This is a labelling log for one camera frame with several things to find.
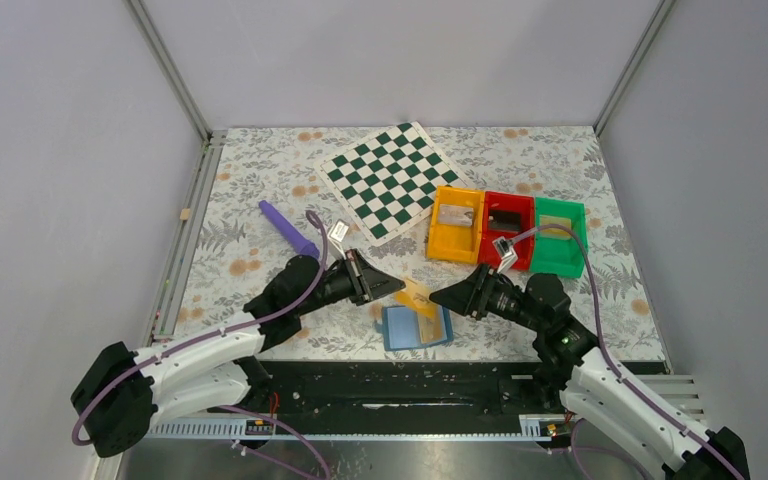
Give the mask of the red plastic bin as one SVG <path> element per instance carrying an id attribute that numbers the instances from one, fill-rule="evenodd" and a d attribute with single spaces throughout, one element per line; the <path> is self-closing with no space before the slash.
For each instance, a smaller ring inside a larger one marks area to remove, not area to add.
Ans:
<path id="1" fill-rule="evenodd" d="M 490 231 L 487 228 L 487 216 L 491 209 L 515 211 L 522 216 L 523 233 L 535 226 L 535 200 L 533 197 L 515 195 L 495 191 L 486 191 L 484 194 L 484 209 L 482 214 L 482 235 L 478 253 L 478 263 L 488 264 L 494 267 L 499 265 L 499 256 L 492 242 L 498 237 L 513 239 L 516 235 L 507 232 Z"/>

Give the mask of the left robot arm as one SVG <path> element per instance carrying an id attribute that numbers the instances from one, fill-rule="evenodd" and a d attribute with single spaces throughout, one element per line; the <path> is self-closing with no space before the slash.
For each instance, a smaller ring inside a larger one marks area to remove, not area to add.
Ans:
<path id="1" fill-rule="evenodd" d="M 302 316 L 343 300 L 365 305 L 404 286 L 355 249 L 329 267 L 296 255 L 222 322 L 154 347 L 130 350 L 116 342 L 102 349 L 70 397 L 79 416 L 73 442 L 113 457 L 159 423 L 236 405 L 263 382 L 243 365 L 293 337 Z"/>

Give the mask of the right aluminium frame post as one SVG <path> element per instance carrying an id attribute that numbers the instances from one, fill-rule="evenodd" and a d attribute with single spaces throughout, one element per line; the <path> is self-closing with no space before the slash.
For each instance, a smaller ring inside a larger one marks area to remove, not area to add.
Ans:
<path id="1" fill-rule="evenodd" d="M 657 40 L 661 30 L 666 25 L 676 4 L 676 0 L 660 0 L 657 3 L 652 16 L 593 124 L 593 130 L 597 137 L 601 137 L 606 130 L 612 116 L 622 102 L 625 92 L 630 87 L 639 68 L 644 63 L 648 52 Z"/>

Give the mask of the blue leather card holder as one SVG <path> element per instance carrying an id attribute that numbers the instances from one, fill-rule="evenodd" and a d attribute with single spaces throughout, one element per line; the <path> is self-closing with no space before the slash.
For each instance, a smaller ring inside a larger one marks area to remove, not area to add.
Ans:
<path id="1" fill-rule="evenodd" d="M 450 312 L 438 307 L 440 317 L 445 323 L 445 338 L 430 345 L 423 345 L 419 337 L 419 317 L 404 306 L 387 306 L 381 310 L 380 333 L 386 351 L 416 350 L 444 345 L 454 339 Z"/>

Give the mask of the gold card in green bin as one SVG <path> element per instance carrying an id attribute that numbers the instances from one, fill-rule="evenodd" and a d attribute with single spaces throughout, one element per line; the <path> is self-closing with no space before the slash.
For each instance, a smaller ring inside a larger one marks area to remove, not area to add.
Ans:
<path id="1" fill-rule="evenodd" d="M 573 230 L 573 227 L 569 218 L 541 215 L 539 217 L 539 225 L 543 226 L 539 233 L 541 237 L 563 241 L 571 238 L 570 232 Z"/>

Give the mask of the green plastic bin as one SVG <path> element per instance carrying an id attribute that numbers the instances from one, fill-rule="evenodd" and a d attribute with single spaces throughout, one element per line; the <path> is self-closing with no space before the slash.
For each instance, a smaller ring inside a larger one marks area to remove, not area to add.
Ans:
<path id="1" fill-rule="evenodd" d="M 537 197 L 535 199 L 538 226 L 563 225 L 572 230 L 589 249 L 586 232 L 586 211 L 581 203 Z M 529 271 L 556 274 L 564 278 L 579 278 L 585 264 L 578 243 L 564 230 L 546 229 L 535 235 Z"/>

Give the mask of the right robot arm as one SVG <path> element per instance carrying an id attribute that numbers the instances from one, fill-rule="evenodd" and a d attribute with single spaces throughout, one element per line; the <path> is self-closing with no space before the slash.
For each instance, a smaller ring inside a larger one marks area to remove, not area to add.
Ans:
<path id="1" fill-rule="evenodd" d="M 651 479 L 747 479 L 742 439 L 713 431 L 671 404 L 600 344 L 570 311 L 554 274 L 535 274 L 523 287 L 481 265 L 466 279 L 430 294 L 431 302 L 476 320 L 487 314 L 535 332 L 541 361 L 534 373 L 544 401 L 609 437 Z"/>

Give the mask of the green white chessboard mat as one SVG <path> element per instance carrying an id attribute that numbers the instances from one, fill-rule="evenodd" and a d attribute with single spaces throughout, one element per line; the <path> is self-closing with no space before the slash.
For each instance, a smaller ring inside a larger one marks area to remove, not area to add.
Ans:
<path id="1" fill-rule="evenodd" d="M 474 186 L 417 122 L 372 133 L 314 169 L 375 247 L 425 220 L 440 186 Z"/>

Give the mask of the aluminium frame post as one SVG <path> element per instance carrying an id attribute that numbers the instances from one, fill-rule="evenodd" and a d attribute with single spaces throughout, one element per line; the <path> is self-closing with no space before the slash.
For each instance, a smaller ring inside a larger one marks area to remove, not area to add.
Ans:
<path id="1" fill-rule="evenodd" d="M 639 68 L 644 63 L 648 52 L 657 40 L 661 30 L 666 25 L 676 4 L 676 0 L 660 0 L 657 3 L 652 16 L 593 124 L 593 130 L 597 137 L 601 137 L 606 130 L 612 116 L 622 102 L 625 92 L 630 87 Z"/>
<path id="2" fill-rule="evenodd" d="M 187 87 L 180 70 L 152 18 L 147 4 L 142 0 L 125 0 L 124 5 L 129 10 L 138 31 L 143 36 L 150 53 L 157 62 L 172 94 L 178 101 L 196 135 L 202 142 L 208 142 L 212 137 L 212 128 L 208 125 L 208 122 L 205 120 L 193 95 Z"/>

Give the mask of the floral patterned table mat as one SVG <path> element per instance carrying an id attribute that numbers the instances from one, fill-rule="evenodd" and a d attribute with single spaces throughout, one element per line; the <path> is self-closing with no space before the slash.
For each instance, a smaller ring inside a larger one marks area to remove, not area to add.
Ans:
<path id="1" fill-rule="evenodd" d="M 315 211 L 349 224 L 344 243 L 375 267 L 438 289 L 471 266 L 426 255 L 441 185 L 579 203 L 593 280 L 564 280 L 574 314 L 622 360 L 665 354 L 599 142 L 590 127 L 238 128 L 227 133 L 173 333 L 230 318 L 294 254 L 260 210 L 309 239 Z"/>

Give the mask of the left aluminium frame post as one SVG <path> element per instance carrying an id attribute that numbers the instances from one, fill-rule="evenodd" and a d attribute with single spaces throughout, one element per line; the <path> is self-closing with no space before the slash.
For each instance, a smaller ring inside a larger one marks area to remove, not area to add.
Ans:
<path id="1" fill-rule="evenodd" d="M 202 142 L 208 142 L 212 137 L 212 128 L 208 125 L 208 122 L 205 120 L 193 95 L 187 87 L 180 70 L 152 18 L 147 4 L 142 0 L 125 0 L 124 5 L 129 10 L 138 31 L 143 36 L 150 53 L 157 62 L 172 94 L 178 101 L 196 135 Z"/>

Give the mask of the yellow plastic bin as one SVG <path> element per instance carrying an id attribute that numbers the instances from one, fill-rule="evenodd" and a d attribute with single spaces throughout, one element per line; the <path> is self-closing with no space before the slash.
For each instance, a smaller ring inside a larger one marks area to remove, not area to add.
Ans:
<path id="1" fill-rule="evenodd" d="M 435 195 L 426 256 L 475 264 L 482 239 L 485 194 L 480 190 L 440 186 Z"/>

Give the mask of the silver card in yellow bin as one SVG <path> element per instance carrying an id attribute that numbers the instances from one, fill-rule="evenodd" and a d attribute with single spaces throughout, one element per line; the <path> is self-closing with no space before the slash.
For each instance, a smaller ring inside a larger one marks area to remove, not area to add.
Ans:
<path id="1" fill-rule="evenodd" d="M 470 228 L 474 224 L 474 216 L 474 209 L 470 206 L 441 204 L 437 222 L 441 225 Z"/>

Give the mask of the black card in red bin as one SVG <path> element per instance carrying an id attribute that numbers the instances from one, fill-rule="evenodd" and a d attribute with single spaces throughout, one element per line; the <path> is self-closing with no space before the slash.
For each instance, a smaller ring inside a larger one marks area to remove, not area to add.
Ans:
<path id="1" fill-rule="evenodd" d="M 515 211 L 491 209 L 487 216 L 490 231 L 518 234 L 522 231 L 522 216 Z"/>

